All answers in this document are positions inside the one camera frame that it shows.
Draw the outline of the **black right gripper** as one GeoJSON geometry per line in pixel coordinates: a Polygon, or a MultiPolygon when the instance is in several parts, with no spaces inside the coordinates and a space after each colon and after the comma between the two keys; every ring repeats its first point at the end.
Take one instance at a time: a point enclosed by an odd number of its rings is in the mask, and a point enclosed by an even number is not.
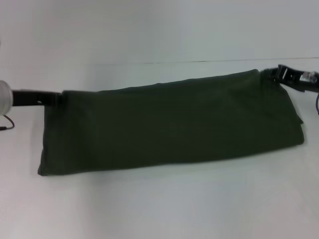
{"type": "Polygon", "coordinates": [[[297,91],[319,92],[319,73],[300,71],[285,65],[260,71],[261,78],[284,84],[297,91]]]}

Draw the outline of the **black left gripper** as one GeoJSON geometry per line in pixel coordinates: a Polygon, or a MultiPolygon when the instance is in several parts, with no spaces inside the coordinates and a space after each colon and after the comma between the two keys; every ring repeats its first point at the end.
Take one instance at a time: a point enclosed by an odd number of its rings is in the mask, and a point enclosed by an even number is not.
{"type": "Polygon", "coordinates": [[[58,92],[13,90],[13,106],[55,106],[62,102],[62,94],[58,92]]]}

